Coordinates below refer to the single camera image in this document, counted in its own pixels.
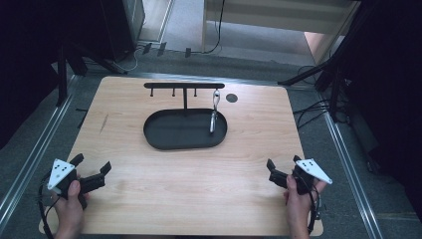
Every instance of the wooden tabletop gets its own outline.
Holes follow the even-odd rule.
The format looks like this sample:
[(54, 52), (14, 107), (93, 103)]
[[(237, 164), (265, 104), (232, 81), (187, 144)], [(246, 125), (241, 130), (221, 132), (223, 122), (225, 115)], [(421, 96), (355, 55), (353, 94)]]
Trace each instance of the wooden tabletop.
[[(83, 153), (82, 177), (110, 161), (105, 187), (91, 192), (84, 233), (146, 235), (288, 235), (284, 188), (269, 181), (271, 158), (290, 172), (303, 157), (287, 91), (225, 84), (218, 111), (228, 130), (209, 148), (158, 150), (143, 134), (153, 113), (182, 109), (183, 94), (144, 83), (174, 82), (106, 77), (93, 100), (69, 159)], [(188, 90), (189, 108), (213, 108), (214, 90)], [(236, 103), (226, 100), (238, 97)], [(56, 213), (49, 214), (55, 231)], [(322, 233), (320, 221), (313, 235)]]

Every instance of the black wire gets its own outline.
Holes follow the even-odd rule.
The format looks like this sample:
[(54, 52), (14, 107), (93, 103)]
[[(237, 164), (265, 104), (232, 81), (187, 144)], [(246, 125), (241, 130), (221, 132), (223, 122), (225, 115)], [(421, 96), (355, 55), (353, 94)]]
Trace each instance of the black wire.
[[(301, 72), (301, 69), (306, 68), (306, 67), (313, 68), (314, 66), (302, 66), (302, 67), (300, 67), (298, 69), (297, 75), (299, 75), (299, 73)], [(316, 78), (316, 75), (315, 74), (313, 74), (313, 78), (314, 78), (314, 82), (313, 83), (307, 82), (307, 80), (303, 80), (303, 82), (305, 82), (306, 84), (309, 84), (309, 85), (314, 85), (316, 83), (316, 81), (317, 81), (317, 78)]]
[(306, 121), (305, 123), (303, 123), (302, 125), (298, 125), (298, 129), (299, 128), (301, 128), (301, 127), (303, 127), (303, 126), (305, 126), (305, 125), (307, 125), (308, 123), (310, 123), (310, 122), (312, 122), (312, 121), (314, 121), (314, 120), (316, 120), (316, 119), (318, 119), (320, 116), (322, 116), (324, 113), (327, 113), (328, 111), (323, 111), (323, 112), (321, 112), (319, 115), (317, 115), (316, 117), (314, 117), (314, 118), (312, 118), (312, 119), (310, 119), (310, 120), (308, 120), (308, 121)]
[[(217, 41), (217, 44), (210, 51), (207, 51), (207, 52), (191, 52), (191, 54), (210, 54), (210, 53), (214, 52), (214, 50), (217, 49), (217, 47), (220, 45), (220, 40), (221, 40), (221, 22), (223, 20), (223, 12), (224, 12), (224, 3), (225, 2), (226, 2), (226, 0), (223, 0), (223, 4), (221, 6), (220, 20), (219, 20), (219, 24), (218, 24), (218, 41)], [(140, 45), (139, 44), (139, 45), (136, 46), (136, 50), (144, 49), (145, 47), (146, 46), (143, 46), (143, 45)], [(177, 50), (165, 50), (165, 51), (167, 51), (167, 52), (175, 52), (175, 53), (185, 53), (184, 51), (177, 51)]]
[(53, 202), (53, 204), (50, 206), (50, 208), (47, 210), (47, 212), (46, 212), (46, 218), (47, 218), (47, 216), (49, 215), (49, 212), (50, 212), (50, 210), (56, 205), (56, 203), (59, 201), (59, 199), (60, 199), (60, 196), (58, 196), (57, 197), (57, 199), (56, 199), (56, 201), (55, 202)]
[(311, 108), (311, 109), (300, 110), (300, 111), (294, 112), (294, 115), (308, 113), (308, 112), (315, 112), (315, 111), (320, 111), (320, 110), (327, 110), (327, 109), (329, 109), (329, 106), (314, 107), (314, 108)]
[(302, 117), (305, 115), (305, 113), (308, 113), (308, 112), (311, 112), (311, 111), (320, 111), (320, 110), (323, 110), (323, 111), (328, 111), (329, 110), (329, 107), (318, 107), (318, 108), (315, 108), (315, 109), (309, 109), (309, 110), (307, 110), (307, 111), (305, 111), (305, 112), (302, 112), (301, 113), (301, 115), (299, 116), (299, 118), (298, 118), (298, 121), (297, 121), (297, 126), (299, 126), (300, 124), (301, 124), (301, 119), (302, 119)]
[(317, 191), (317, 188), (315, 185), (313, 185), (314, 187), (314, 192), (316, 192), (316, 219), (319, 220), (319, 208), (320, 208), (320, 197), (319, 197), (319, 192)]
[(215, 45), (215, 47), (212, 49), (212, 50), (210, 50), (210, 51), (208, 51), (208, 52), (204, 52), (204, 53), (202, 53), (202, 54), (210, 54), (210, 53), (212, 53), (212, 52), (214, 52), (214, 50), (218, 47), (218, 45), (220, 44), (220, 39), (221, 39), (221, 21), (223, 20), (223, 12), (224, 12), (224, 3), (225, 3), (226, 1), (225, 0), (223, 0), (223, 4), (221, 5), (221, 12), (220, 12), (220, 21), (219, 21), (219, 24), (218, 24), (218, 41), (217, 41), (217, 44)]
[(320, 104), (320, 103), (323, 103), (323, 102), (329, 102), (329, 100), (322, 100), (322, 101), (316, 102), (316, 103), (314, 103), (314, 104), (310, 105), (309, 107), (307, 107), (307, 108), (305, 108), (305, 109), (303, 109), (303, 110), (300, 110), (300, 112), (301, 112), (301, 111), (307, 111), (308, 109), (313, 108), (315, 105)]
[(46, 233), (46, 236), (49, 239), (54, 239), (53, 234), (50, 230), (49, 224), (47, 222), (47, 216), (46, 214), (44, 214), (45, 209), (44, 209), (44, 204), (43, 204), (43, 187), (47, 178), (49, 178), (50, 175), (51, 175), (51, 172), (49, 171), (41, 179), (40, 187), (38, 188), (38, 196), (39, 196), (38, 207), (40, 209), (41, 219), (43, 220), (43, 224), (44, 224), (43, 226), (44, 232)]

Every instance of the black oval tray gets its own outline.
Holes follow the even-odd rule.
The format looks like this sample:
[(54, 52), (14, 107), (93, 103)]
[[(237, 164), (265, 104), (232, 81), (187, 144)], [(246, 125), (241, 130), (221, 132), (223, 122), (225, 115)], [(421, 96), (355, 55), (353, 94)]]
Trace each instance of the black oval tray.
[(158, 149), (212, 147), (224, 140), (227, 122), (218, 114), (210, 132), (211, 109), (163, 110), (149, 116), (143, 125), (148, 143)]

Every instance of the metal frame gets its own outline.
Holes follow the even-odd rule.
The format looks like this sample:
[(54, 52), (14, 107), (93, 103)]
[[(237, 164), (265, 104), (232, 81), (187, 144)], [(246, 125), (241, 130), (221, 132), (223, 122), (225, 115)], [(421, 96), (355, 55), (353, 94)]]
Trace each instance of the metal frame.
[(328, 126), (329, 132), (332, 136), (332, 141), (337, 149), (338, 156), (343, 166), (345, 175), (350, 184), (351, 192), (353, 193), (354, 199), (356, 200), (357, 208), (359, 209), (360, 216), (362, 217), (363, 224), (365, 225), (366, 231), (369, 238), (382, 239), (384, 238), (381, 229), (376, 220), (375, 214), (370, 205), (369, 199), (366, 196), (364, 188), (360, 183), (359, 176), (354, 169), (353, 162), (350, 154), (348, 153), (347, 146), (344, 144), (340, 129), (337, 123), (332, 120), (329, 113), (324, 114), (326, 125)]
[(61, 107), (57, 107), (54, 110), (49, 122), (47, 123), (34, 148), (22, 166), (21, 171), (15, 178), (6, 195), (3, 197), (0, 204), (0, 236), (3, 234), (3, 231), (13, 214), (13, 211), (19, 203), (19, 200), (21, 199), (26, 187), (28, 186), (28, 183), (30, 182), (38, 167), (38, 164), (40, 163), (47, 147), (49, 146), (51, 139), (53, 138), (66, 111), (68, 110), (80, 78), (81, 76), (71, 77), (68, 87), (68, 97), (63, 101), (63, 105)]

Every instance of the hand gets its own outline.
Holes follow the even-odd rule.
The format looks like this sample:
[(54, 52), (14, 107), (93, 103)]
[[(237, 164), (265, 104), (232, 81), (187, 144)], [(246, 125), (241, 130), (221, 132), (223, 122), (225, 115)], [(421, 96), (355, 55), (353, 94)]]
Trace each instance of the hand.
[[(292, 238), (310, 238), (308, 232), (308, 216), (311, 210), (311, 198), (308, 194), (298, 195), (298, 186), (295, 179), (288, 175), (288, 191), (284, 193), (287, 204), (287, 220)], [(315, 183), (316, 190), (321, 193), (326, 183), (318, 181)], [(314, 200), (317, 200), (317, 193), (312, 192)]]
[[(84, 225), (84, 210), (78, 199), (80, 191), (80, 183), (74, 180), (68, 189), (68, 200), (61, 197), (55, 204), (59, 216), (59, 229), (55, 236), (56, 239), (73, 239), (80, 236)], [(53, 193), (52, 198), (56, 201), (58, 195)]]

